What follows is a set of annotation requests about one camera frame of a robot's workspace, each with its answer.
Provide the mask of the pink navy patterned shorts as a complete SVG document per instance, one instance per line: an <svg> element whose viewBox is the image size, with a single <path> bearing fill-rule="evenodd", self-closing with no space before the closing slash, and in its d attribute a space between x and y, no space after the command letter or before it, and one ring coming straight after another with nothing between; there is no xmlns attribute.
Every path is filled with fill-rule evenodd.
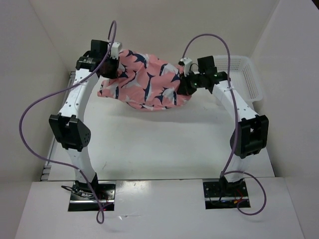
<svg viewBox="0 0 319 239"><path fill-rule="evenodd" d="M119 54L117 78L101 83L97 96L111 98L141 111L162 111L184 106L191 96L179 95L183 67L124 49Z"/></svg>

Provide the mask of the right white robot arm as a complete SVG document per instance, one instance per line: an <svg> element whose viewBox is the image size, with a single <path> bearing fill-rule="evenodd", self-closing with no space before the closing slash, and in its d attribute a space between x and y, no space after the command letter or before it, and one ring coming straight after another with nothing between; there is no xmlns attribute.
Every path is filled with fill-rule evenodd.
<svg viewBox="0 0 319 239"><path fill-rule="evenodd" d="M219 192L231 195L243 181L252 158L266 147L269 120L258 115L234 88L230 78L230 68L219 72L213 56L197 60L198 71L193 72L193 62L188 57L179 60L183 67L181 83L177 93L190 96L197 89L208 90L235 121L235 129L230 138L231 154L219 178Z"/></svg>

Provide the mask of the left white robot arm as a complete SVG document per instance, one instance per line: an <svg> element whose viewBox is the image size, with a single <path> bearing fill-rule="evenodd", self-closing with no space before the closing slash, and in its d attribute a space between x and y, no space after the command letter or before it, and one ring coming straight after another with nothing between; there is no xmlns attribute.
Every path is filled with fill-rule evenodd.
<svg viewBox="0 0 319 239"><path fill-rule="evenodd" d="M119 42L92 40L90 50L77 60L73 88L64 106L49 118L55 139L66 150L75 168L71 189L88 199L96 198L100 187L89 157L91 131L84 124L84 113L100 76L116 78L121 49Z"/></svg>

